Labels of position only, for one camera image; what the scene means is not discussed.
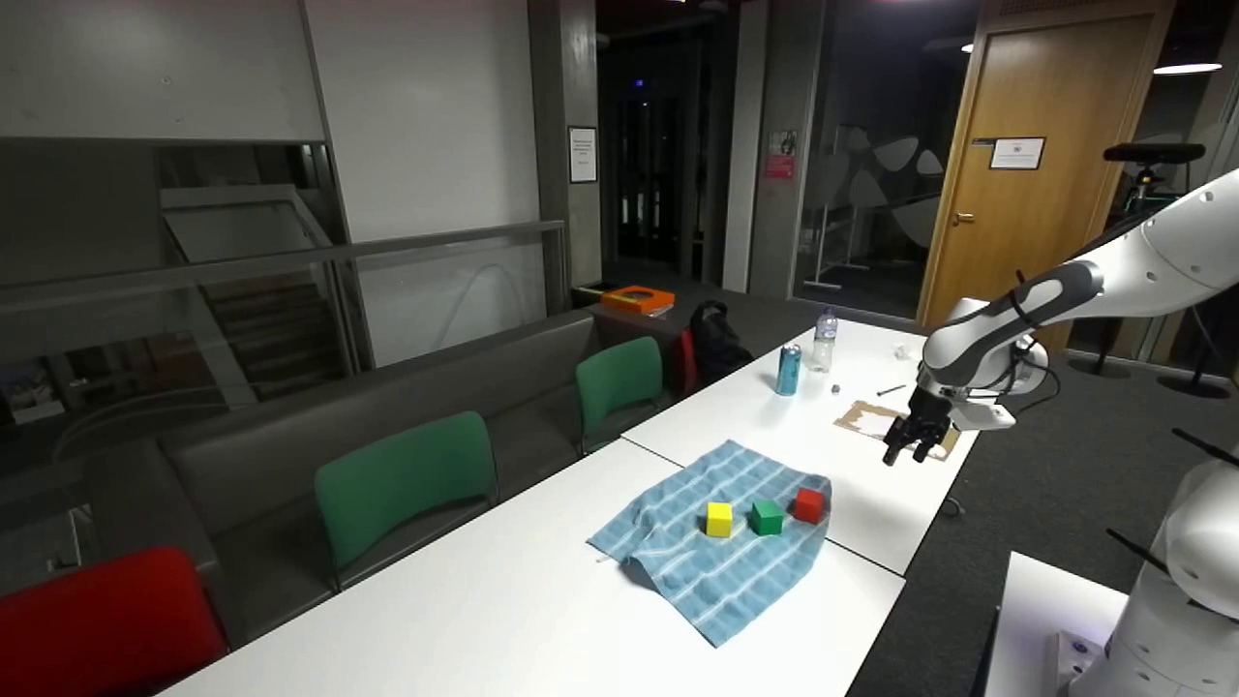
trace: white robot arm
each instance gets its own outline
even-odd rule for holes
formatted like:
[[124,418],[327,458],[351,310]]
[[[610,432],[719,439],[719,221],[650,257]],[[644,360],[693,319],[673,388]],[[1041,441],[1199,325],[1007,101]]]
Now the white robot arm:
[[[887,463],[915,444],[923,461],[954,426],[1015,426],[1003,394],[1046,375],[1038,325],[1072,319],[1158,319],[1239,281],[1239,172],[1176,199],[1137,227],[1072,257],[995,303],[961,303],[930,333],[912,413],[887,428]],[[1069,693],[1239,690],[1239,467],[1208,461],[1174,501],[1158,534],[1166,570],[1137,578],[1105,659]]]

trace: white table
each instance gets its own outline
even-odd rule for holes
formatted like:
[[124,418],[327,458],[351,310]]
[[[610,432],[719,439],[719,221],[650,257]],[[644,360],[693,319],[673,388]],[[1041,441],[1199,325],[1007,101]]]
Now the white table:
[[1069,630],[1097,645],[1106,644],[1127,595],[1066,572],[1059,565],[1011,552],[1003,613],[986,671],[986,697],[1046,697],[1052,693],[1052,636]]
[[823,471],[832,479],[828,537],[905,572],[977,432],[965,432],[946,461],[917,463],[901,452],[884,463],[887,444],[837,426],[837,418],[855,397],[905,410],[917,356],[917,333],[842,323],[832,366],[825,375],[803,366],[799,394],[775,394],[775,348],[624,439],[678,463],[693,463],[719,441],[740,441],[790,467]]
[[726,645],[585,537],[678,467],[617,441],[172,693],[848,693],[901,578],[823,546]]

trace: ceiling light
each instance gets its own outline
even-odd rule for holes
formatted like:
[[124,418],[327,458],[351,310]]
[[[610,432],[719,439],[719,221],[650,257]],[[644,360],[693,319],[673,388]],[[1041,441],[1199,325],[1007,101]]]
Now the ceiling light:
[[1216,75],[1224,71],[1219,63],[1168,63],[1168,66],[1153,66],[1158,76],[1190,76],[1190,75]]

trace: red cube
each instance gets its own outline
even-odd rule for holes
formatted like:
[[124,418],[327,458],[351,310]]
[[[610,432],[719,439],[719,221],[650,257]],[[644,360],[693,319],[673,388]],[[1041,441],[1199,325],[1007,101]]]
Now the red cube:
[[799,486],[799,497],[790,501],[790,515],[793,515],[799,523],[817,526],[817,523],[825,520],[825,510],[828,510],[828,501],[825,501],[825,490],[817,490],[817,486]]

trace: yellow cube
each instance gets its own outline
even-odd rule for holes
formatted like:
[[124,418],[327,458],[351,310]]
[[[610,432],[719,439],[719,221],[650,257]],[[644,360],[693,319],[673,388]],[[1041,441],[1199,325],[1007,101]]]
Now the yellow cube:
[[709,537],[732,537],[736,510],[732,505],[705,505],[705,534]]

